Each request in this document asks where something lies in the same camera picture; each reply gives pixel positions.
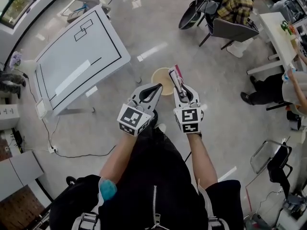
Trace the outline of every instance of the white table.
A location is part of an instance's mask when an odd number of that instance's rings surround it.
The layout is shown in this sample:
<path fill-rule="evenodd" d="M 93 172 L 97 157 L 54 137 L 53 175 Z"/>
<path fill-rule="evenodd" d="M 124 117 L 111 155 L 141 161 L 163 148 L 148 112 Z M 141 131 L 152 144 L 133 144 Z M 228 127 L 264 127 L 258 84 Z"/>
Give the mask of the white table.
<path fill-rule="evenodd" d="M 279 60 L 249 70 L 247 71 L 248 75 L 280 65 L 283 66 L 285 71 L 288 69 L 289 64 L 296 56 L 296 52 L 291 45 L 290 36 L 280 26 L 283 21 L 284 17 L 280 12 L 260 14 L 261 25 L 277 52 L 277 54 L 270 56 L 269 60 L 274 58 L 279 58 Z"/>
<path fill-rule="evenodd" d="M 60 31 L 35 61 L 37 96 L 50 100 L 55 117 L 86 112 L 67 106 L 128 63 L 130 55 L 101 7 L 96 6 Z"/>

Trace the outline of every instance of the power outlet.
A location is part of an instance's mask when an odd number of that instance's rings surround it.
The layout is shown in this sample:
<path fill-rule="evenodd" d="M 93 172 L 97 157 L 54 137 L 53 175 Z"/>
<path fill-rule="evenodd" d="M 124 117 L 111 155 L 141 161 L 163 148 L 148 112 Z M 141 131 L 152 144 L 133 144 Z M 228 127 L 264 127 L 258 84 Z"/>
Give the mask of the power outlet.
<path fill-rule="evenodd" d="M 283 192 L 283 188 L 281 187 L 281 188 L 279 189 L 277 195 L 278 195 L 279 193 L 282 193 L 282 192 Z"/>
<path fill-rule="evenodd" d="M 49 150 L 50 153 L 54 153 L 55 151 L 58 151 L 58 147 L 53 146 L 53 149 L 51 147 L 48 147 L 48 150 Z"/>

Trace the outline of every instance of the chair leg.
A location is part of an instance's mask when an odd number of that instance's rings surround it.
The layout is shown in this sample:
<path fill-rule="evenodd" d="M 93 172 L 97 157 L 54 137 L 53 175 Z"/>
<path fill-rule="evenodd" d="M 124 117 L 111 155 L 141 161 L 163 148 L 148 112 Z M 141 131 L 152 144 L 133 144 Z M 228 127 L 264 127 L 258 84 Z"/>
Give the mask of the chair leg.
<path fill-rule="evenodd" d="M 221 50 L 223 50 L 224 48 L 228 47 L 229 45 L 231 45 L 234 42 L 234 40 L 229 41 L 227 44 L 225 44 L 223 47 L 221 47 Z"/>
<path fill-rule="evenodd" d="M 205 18 L 205 14 L 203 14 L 202 18 L 201 18 L 200 21 L 197 23 L 197 26 L 199 26 L 199 25 L 202 23 L 202 21 L 203 21 L 204 18 Z"/>
<path fill-rule="evenodd" d="M 204 44 L 204 42 L 207 41 L 207 39 L 208 39 L 209 37 L 210 37 L 210 33 L 208 33 L 208 35 L 206 35 L 205 39 L 201 42 L 201 44 L 200 44 L 199 47 L 201 47 L 201 46 Z"/>

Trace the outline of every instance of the buckle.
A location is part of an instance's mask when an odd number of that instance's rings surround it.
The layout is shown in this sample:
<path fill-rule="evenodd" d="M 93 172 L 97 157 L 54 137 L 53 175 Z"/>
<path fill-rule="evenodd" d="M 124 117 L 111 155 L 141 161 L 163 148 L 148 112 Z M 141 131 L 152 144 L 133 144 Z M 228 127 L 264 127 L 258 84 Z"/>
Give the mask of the buckle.
<path fill-rule="evenodd" d="M 82 213 L 78 230 L 94 230 L 97 222 L 96 213 Z"/>

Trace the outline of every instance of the hand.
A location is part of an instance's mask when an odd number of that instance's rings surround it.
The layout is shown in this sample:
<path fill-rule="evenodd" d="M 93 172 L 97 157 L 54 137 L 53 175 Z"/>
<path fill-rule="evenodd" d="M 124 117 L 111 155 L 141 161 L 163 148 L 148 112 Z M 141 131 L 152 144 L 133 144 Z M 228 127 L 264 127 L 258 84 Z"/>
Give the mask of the hand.
<path fill-rule="evenodd" d="M 294 42 L 291 42 L 291 44 L 292 44 L 294 51 L 298 54 L 300 52 L 300 49 L 299 49 L 297 43 L 294 41 Z"/>
<path fill-rule="evenodd" d="M 296 78 L 295 78 L 295 76 L 293 75 L 293 72 L 292 72 L 292 68 L 290 68 L 290 69 L 288 70 L 287 74 L 288 74 L 289 79 L 290 79 L 292 82 L 296 81 Z"/>

